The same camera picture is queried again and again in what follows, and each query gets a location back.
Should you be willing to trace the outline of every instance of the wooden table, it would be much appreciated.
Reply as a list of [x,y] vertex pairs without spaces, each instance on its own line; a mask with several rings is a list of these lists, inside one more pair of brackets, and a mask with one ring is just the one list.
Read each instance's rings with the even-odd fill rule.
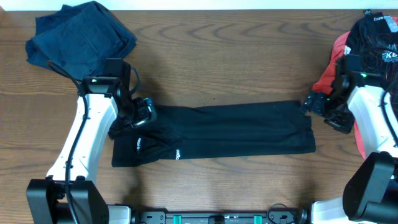
[[[116,11],[136,34],[126,58],[141,77],[141,96],[156,103],[206,106],[302,100],[330,57],[335,39],[361,11]],[[25,42],[35,17],[0,16],[0,222],[30,223],[25,197],[42,179],[72,125],[72,82],[28,64]],[[398,14],[385,11],[385,14]],[[313,117],[317,151],[158,161],[112,168],[106,141],[97,186],[107,203],[182,210],[266,210],[340,196],[362,163],[352,134]]]

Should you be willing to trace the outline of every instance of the dark blue cloth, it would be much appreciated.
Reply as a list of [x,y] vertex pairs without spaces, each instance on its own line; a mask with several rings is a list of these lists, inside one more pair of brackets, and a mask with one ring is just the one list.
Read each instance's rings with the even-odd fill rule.
[[104,6],[92,1],[36,18],[36,35],[26,42],[27,61],[47,68],[51,60],[77,80],[100,76],[106,58],[124,58],[135,36]]

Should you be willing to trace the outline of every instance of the clothing pile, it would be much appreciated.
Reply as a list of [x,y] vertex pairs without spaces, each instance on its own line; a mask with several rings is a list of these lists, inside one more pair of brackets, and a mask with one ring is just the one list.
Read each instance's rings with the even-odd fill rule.
[[[330,94],[330,85],[335,79],[335,62],[347,54],[361,56],[364,71],[382,75],[386,86],[398,78],[397,18],[384,16],[381,12],[373,14],[370,10],[364,11],[364,14],[365,16],[355,23],[350,32],[337,38],[331,52],[330,64],[312,90]],[[398,88],[393,88],[390,94],[392,109],[397,116]],[[365,158],[363,141],[356,123],[354,131],[358,149]]]
[[100,3],[92,1],[36,18],[36,35],[26,42],[27,61],[59,65],[76,80],[101,76],[106,58],[124,58],[136,38]]

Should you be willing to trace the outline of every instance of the white printed logo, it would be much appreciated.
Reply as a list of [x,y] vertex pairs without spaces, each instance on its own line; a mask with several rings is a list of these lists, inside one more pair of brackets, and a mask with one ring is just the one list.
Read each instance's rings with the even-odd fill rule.
[[[388,45],[388,49],[397,51],[397,46],[395,44]],[[384,51],[384,53],[381,55],[381,58],[385,62],[398,62],[398,55],[388,50]]]
[[175,154],[175,160],[179,160],[180,157],[181,157],[181,155],[180,155],[180,150],[177,149],[177,153]]
[[373,18],[373,20],[376,22],[376,21],[379,21],[379,20],[382,20],[382,19],[384,19],[384,16],[381,16],[381,17],[377,17],[377,18]]
[[348,55],[350,52],[351,52],[351,48],[348,47],[348,46],[346,46],[346,47],[344,48],[344,55]]
[[141,138],[137,140],[137,152],[141,149]]

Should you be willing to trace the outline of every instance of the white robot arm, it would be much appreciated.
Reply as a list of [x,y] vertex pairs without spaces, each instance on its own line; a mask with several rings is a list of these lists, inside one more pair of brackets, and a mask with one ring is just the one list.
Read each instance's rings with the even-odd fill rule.
[[[73,154],[72,168],[70,169],[70,179],[76,180],[78,176],[85,180],[91,180],[96,183],[96,174],[100,156],[104,147],[108,130],[118,115],[118,107],[113,97],[104,97],[104,94],[85,95],[89,105],[88,117],[85,127],[80,135]],[[85,112],[82,96],[77,101],[77,112],[72,128],[69,132],[65,145],[50,168],[46,177],[52,177],[53,180],[65,180],[65,161],[68,158],[72,144],[82,122]]]
[[[345,58],[345,60],[358,59],[355,58],[354,55],[350,55],[349,57],[350,58]],[[352,113],[358,124],[366,158],[368,158],[373,152],[388,153],[390,156],[398,158],[396,142],[391,130],[387,126],[386,118],[382,112],[382,100],[384,100],[387,119],[389,120],[393,130],[398,132],[398,122],[392,110],[390,94],[385,92],[380,86],[364,85],[366,82],[363,82],[363,80],[367,78],[365,73],[353,72],[351,74],[347,74],[347,71],[345,71],[343,76],[345,77],[337,77],[339,80],[332,85],[332,87],[336,88],[337,91],[333,90],[331,96],[333,97],[333,94],[338,92],[339,96],[335,97],[336,101],[342,100],[342,102],[344,102],[346,99],[346,107]],[[363,178],[362,181],[366,183],[369,180]],[[384,193],[386,189],[380,187],[378,191],[382,191]],[[393,203],[395,204],[393,206],[396,209],[398,202]],[[396,223],[398,223],[398,213],[395,218]],[[351,221],[346,215],[343,205],[343,197],[313,203],[311,209],[311,222],[313,224],[373,223],[367,221]]]

